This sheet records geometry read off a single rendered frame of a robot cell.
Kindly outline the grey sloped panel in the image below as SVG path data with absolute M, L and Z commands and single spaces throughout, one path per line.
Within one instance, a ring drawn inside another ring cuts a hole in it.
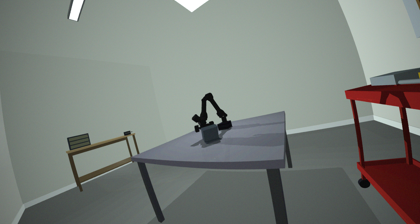
M 221 139 L 219 138 L 219 130 L 216 124 L 201 128 L 201 135 L 205 144 L 209 144 Z

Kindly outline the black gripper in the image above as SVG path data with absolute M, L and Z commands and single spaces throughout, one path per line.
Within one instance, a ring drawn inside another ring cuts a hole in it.
M 210 121 L 208 124 L 206 124 L 206 123 L 202 123 L 202 124 L 200 124 L 200 123 L 199 123 L 200 127 L 199 127 L 198 125 L 196 125 L 196 126 L 195 126 L 195 131 L 196 131 L 196 132 L 199 132 L 199 129 L 204 128 L 204 127 L 206 127 L 206 126 L 213 125 L 213 124 L 214 124 L 214 122 L 213 122 L 213 121 Z

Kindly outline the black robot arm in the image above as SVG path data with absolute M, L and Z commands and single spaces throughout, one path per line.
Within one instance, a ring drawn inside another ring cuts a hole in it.
M 206 101 L 207 100 L 210 101 L 211 104 L 213 105 L 213 107 L 216 109 L 216 111 L 217 111 L 216 114 L 219 116 L 219 118 L 222 119 L 222 123 L 228 122 L 227 119 L 226 119 L 227 114 L 222 109 L 219 108 L 217 103 L 214 101 L 213 95 L 211 93 L 205 94 L 205 96 L 201 100 L 201 114 L 200 114 L 200 117 L 197 114 L 195 114 L 192 117 L 192 120 L 195 121 L 195 123 L 198 123 L 198 124 L 199 123 L 200 124 L 206 123 L 206 120 L 208 118 L 207 113 L 206 113 Z

